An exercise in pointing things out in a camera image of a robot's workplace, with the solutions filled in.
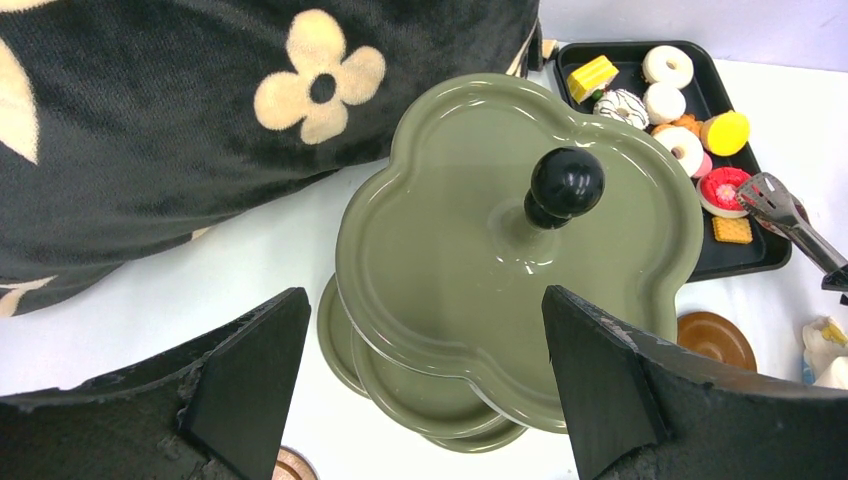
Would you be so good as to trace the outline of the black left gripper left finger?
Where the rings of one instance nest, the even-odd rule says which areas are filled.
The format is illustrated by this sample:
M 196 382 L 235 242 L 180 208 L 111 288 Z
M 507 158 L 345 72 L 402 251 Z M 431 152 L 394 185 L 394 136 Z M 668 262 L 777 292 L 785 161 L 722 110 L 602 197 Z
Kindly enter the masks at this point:
M 70 389 L 1 400 L 5 479 L 268 479 L 311 314 L 290 288 Z

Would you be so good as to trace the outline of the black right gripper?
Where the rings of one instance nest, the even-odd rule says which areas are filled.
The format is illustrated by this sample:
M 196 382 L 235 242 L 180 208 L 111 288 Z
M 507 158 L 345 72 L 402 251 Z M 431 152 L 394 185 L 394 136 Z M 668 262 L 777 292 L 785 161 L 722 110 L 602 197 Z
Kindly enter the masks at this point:
M 839 270 L 826 274 L 821 282 L 821 289 L 834 291 L 841 294 L 840 304 L 848 305 L 848 265 L 845 264 Z

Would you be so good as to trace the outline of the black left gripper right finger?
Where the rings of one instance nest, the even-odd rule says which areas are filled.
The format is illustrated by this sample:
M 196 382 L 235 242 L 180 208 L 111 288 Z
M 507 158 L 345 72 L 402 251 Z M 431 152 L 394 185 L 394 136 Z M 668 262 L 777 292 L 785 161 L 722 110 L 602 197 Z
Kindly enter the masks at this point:
M 729 366 L 549 286 L 549 359 L 583 479 L 843 479 L 847 394 Z

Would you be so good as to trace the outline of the metal serving tongs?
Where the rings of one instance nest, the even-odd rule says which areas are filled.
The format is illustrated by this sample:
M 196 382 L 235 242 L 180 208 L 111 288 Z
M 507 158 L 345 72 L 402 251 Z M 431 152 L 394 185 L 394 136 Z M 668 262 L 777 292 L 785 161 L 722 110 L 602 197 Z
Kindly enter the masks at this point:
M 757 173 L 736 193 L 740 205 L 756 218 L 780 230 L 826 275 L 847 264 L 838 252 L 796 208 L 794 196 L 774 175 Z

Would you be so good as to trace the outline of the red flower donut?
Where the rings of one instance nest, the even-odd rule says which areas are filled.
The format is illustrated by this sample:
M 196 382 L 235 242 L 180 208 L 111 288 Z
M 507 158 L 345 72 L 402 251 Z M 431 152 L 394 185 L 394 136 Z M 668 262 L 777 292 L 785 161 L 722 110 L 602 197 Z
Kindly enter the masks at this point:
M 696 185 L 696 193 L 704 210 L 721 218 L 738 219 L 748 212 L 736 199 L 738 188 L 747 182 L 751 175 L 734 167 L 715 168 L 701 177 Z

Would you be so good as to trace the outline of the yellow round macaron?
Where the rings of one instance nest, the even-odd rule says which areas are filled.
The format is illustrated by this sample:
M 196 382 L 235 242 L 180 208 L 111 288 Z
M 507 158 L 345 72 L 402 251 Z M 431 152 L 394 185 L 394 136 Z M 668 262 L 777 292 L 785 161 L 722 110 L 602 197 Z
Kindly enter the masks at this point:
M 738 153 L 748 143 L 750 134 L 748 117 L 731 110 L 704 122 L 700 140 L 712 154 L 727 157 Z

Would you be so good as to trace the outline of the green three-tier serving stand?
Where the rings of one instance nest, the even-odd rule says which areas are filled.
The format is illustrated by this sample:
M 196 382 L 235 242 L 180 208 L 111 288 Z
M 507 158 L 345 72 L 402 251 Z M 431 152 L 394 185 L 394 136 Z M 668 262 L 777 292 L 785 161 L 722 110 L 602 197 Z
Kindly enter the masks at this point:
M 596 158 L 604 190 L 547 230 L 524 202 L 543 183 L 537 164 L 559 147 Z M 480 73 L 432 87 L 403 114 L 387 166 L 344 212 L 335 278 L 374 352 L 465 382 L 521 426 L 563 434 L 546 289 L 673 341 L 675 297 L 703 238 L 690 176 L 649 134 L 577 112 L 531 81 Z

